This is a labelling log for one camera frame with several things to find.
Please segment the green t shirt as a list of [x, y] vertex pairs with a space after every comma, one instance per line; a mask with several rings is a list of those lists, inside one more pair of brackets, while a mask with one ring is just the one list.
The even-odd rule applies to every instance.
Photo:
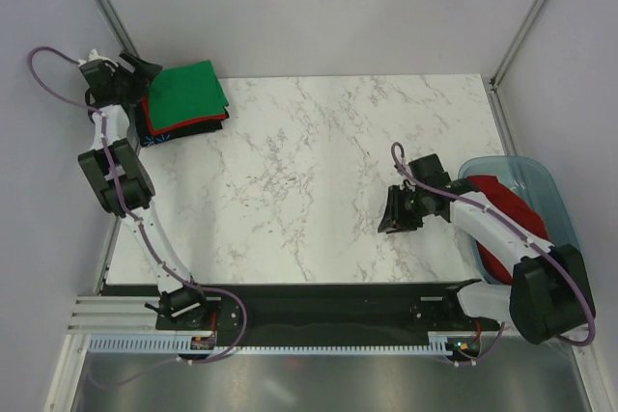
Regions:
[[222, 129], [228, 106], [210, 61], [163, 70], [141, 103], [146, 134], [155, 143]]

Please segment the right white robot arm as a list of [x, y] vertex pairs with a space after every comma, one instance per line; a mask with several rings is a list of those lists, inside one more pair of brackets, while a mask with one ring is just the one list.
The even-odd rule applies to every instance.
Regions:
[[452, 179], [437, 154], [406, 162], [399, 143], [391, 156], [403, 182], [388, 188], [379, 233], [417, 231], [436, 216], [480, 248], [488, 278], [458, 285], [442, 304], [449, 326], [465, 328], [483, 317], [513, 325], [532, 344], [559, 339], [587, 346], [595, 340], [596, 309], [575, 246], [552, 243], [540, 216], [495, 176]]

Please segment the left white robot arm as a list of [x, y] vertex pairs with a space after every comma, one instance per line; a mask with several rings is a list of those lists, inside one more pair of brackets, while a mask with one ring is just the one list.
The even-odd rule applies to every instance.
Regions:
[[91, 50], [78, 62], [89, 89], [86, 105], [95, 126], [90, 149], [78, 164], [102, 208], [130, 230], [154, 273], [158, 330], [202, 330], [211, 325], [213, 308], [197, 289], [188, 268], [169, 241], [155, 209], [155, 188], [128, 140], [129, 111], [146, 95], [162, 67], [127, 52], [118, 62]]

